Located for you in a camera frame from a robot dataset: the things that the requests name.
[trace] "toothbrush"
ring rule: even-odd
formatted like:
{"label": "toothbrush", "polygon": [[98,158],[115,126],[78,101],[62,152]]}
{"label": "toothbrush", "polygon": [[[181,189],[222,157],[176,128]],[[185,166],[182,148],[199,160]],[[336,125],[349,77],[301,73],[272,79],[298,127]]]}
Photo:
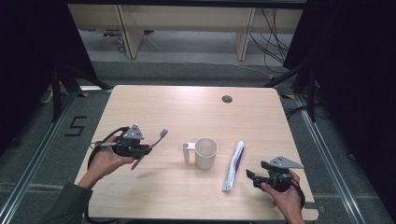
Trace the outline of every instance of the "toothbrush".
{"label": "toothbrush", "polygon": [[[161,140],[163,140],[163,138],[165,138],[166,134],[168,133],[168,130],[163,129],[163,131],[160,133],[160,139],[157,140],[157,142],[151,144],[148,146],[148,148],[154,148],[155,146],[157,146],[157,144],[159,142],[161,142]],[[145,157],[145,155],[143,155],[142,157],[140,157],[139,160],[137,160],[134,165],[131,167],[131,170],[133,170],[134,168],[136,168],[136,166],[139,164],[139,162],[141,162],[143,160],[143,158]]]}

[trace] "mug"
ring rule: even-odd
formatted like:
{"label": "mug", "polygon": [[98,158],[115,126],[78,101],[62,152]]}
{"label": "mug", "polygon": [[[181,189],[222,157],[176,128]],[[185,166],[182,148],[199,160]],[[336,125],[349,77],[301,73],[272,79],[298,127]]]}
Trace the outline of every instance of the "mug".
{"label": "mug", "polygon": [[218,145],[211,138],[201,138],[196,143],[183,144],[185,162],[190,160],[190,150],[195,151],[195,164],[199,168],[207,170],[215,163]]}

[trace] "hand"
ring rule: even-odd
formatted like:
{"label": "hand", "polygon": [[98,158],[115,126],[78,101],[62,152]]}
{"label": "hand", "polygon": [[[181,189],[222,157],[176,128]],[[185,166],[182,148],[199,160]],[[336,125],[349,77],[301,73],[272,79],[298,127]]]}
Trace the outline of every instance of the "hand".
{"label": "hand", "polygon": [[[115,138],[116,136],[112,136],[107,142],[113,142]],[[132,162],[134,162],[134,158],[119,156],[113,152],[111,147],[102,148],[96,153],[88,172],[81,178],[78,185],[92,189],[98,180],[113,173],[120,166]]]}
{"label": "hand", "polygon": [[[290,175],[297,183],[300,183],[300,177],[292,170],[290,170]],[[270,206],[272,208],[277,206],[289,224],[304,223],[303,214],[301,212],[300,195],[294,186],[290,186],[289,189],[284,192],[278,192],[266,183],[261,183],[261,186],[274,199]]]}

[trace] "person's right hand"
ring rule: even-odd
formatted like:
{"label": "person's right hand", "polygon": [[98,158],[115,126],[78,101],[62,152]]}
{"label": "person's right hand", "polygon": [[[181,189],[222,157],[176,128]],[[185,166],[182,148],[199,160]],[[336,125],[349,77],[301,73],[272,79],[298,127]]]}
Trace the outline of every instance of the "person's right hand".
{"label": "person's right hand", "polygon": [[[291,178],[299,184],[300,177],[292,170],[290,170],[290,174]],[[290,186],[289,189],[284,192],[278,192],[266,183],[261,183],[261,186],[274,199],[270,206],[272,208],[277,206],[289,224],[304,223],[300,195],[294,186]]]}

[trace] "desk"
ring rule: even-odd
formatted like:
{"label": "desk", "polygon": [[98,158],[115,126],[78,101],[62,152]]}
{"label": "desk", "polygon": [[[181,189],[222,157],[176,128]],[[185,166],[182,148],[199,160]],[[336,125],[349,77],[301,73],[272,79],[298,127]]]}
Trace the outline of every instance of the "desk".
{"label": "desk", "polygon": [[[233,98],[224,103],[222,97]],[[92,141],[104,139],[121,126],[139,125],[151,144],[160,131],[166,137],[131,171],[125,165],[94,188],[91,217],[283,220],[271,209],[271,197],[253,188],[246,169],[267,175],[260,161],[278,155],[299,162],[289,125],[273,89],[184,86],[117,86],[114,88]],[[184,162],[182,145],[201,137],[218,144],[215,165],[206,171]],[[235,146],[246,143],[233,190],[221,191]],[[88,149],[76,181],[86,172]],[[306,201],[313,202],[304,170],[301,177]],[[305,220],[316,220],[317,209],[303,209]]]}

